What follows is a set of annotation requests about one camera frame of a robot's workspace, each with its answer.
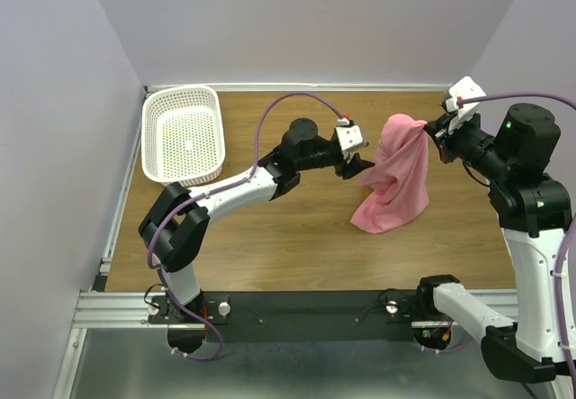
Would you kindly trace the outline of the white perforated plastic basket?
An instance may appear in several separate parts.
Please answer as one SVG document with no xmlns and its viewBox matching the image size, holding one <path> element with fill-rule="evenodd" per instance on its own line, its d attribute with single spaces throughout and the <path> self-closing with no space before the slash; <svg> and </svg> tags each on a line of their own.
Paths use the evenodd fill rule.
<svg viewBox="0 0 576 399">
<path fill-rule="evenodd" d="M 162 89 L 142 106 L 140 157 L 144 175 L 168 186 L 216 179 L 226 155 L 219 97 L 195 84 Z"/>
</svg>

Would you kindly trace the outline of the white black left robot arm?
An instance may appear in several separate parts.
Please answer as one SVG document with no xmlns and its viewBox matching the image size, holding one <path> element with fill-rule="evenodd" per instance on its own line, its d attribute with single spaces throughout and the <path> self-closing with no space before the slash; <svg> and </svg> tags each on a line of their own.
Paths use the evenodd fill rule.
<svg viewBox="0 0 576 399">
<path fill-rule="evenodd" d="M 281 142 L 255 166 L 219 183 L 186 189 L 166 186 L 139 225 L 148 249 L 148 265 L 159 273 L 175 304 L 196 310 L 202 289 L 194 273 L 210 225 L 244 207 L 275 200 L 289 193 L 306 170 L 334 168 L 342 179 L 371 168 L 358 151 L 368 141 L 353 121 L 342 118 L 330 138 L 320 136 L 308 118 L 294 120 Z"/>
</svg>

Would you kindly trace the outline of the pink t shirt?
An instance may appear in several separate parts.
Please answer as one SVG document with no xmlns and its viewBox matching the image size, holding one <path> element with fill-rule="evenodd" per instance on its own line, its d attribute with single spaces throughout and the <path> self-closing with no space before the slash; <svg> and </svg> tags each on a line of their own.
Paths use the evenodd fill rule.
<svg viewBox="0 0 576 399">
<path fill-rule="evenodd" d="M 417 219 L 428 207 L 428 136 L 426 122 L 397 113 L 382 127 L 374 166 L 359 177 L 372 193 L 353 213 L 360 231 L 380 234 Z"/>
</svg>

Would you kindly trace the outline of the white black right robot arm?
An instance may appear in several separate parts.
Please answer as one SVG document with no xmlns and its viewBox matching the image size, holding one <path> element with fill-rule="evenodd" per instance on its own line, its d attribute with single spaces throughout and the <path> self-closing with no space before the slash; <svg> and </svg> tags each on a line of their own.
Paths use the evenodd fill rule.
<svg viewBox="0 0 576 399">
<path fill-rule="evenodd" d="M 460 159 L 488 180 L 514 268 L 518 315 L 512 321 L 497 313 L 451 275 L 422 278 L 418 303 L 426 315 L 456 321 L 500 380 L 539 384 L 574 377 L 575 324 L 564 262 L 575 221 L 567 189 L 545 172 L 561 130 L 553 114 L 535 104 L 512 105 L 495 136 L 482 129 L 479 115 L 457 128 L 455 119 L 443 115 L 425 131 L 443 162 Z"/>
</svg>

